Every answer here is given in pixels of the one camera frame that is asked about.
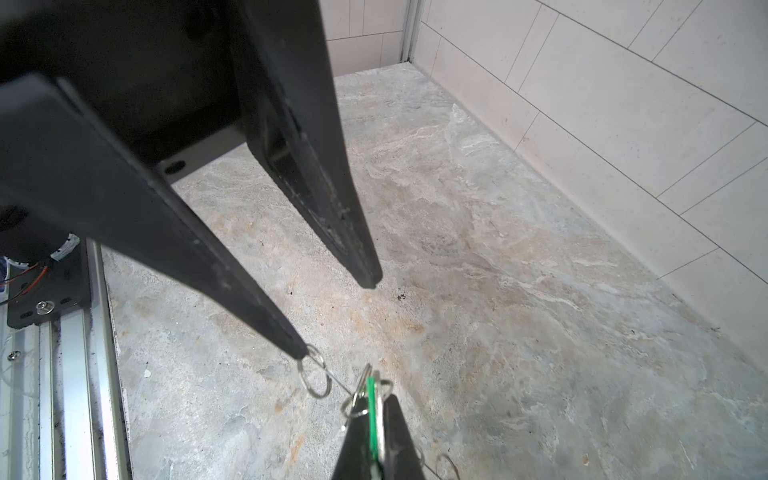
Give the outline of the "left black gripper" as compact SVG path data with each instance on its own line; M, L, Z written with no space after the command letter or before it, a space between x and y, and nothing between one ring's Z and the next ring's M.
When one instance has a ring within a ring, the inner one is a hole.
M290 321L156 170L240 117L227 2L3 2L1 199L199 291L301 360Z

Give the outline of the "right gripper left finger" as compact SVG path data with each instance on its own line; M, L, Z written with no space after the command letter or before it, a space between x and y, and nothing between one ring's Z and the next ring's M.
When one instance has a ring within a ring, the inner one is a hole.
M349 421L332 480L370 480L370 422L366 407L356 407Z

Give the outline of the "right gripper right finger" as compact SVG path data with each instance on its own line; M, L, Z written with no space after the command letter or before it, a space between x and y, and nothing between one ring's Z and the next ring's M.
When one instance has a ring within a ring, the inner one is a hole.
M408 425L396 395L383 403L384 459L386 480L424 480L424 472L416 453Z

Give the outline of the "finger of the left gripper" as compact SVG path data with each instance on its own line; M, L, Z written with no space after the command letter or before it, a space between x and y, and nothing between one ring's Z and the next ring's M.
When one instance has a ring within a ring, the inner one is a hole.
M352 178L320 5L229 1L230 51L246 143L363 288L383 273Z

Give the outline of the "green plastic key tag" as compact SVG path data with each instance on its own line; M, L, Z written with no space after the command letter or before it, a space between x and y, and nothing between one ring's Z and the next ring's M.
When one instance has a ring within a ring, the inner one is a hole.
M366 378L369 417L369 450L372 461L382 470L384 461L383 394L380 374L374 370Z

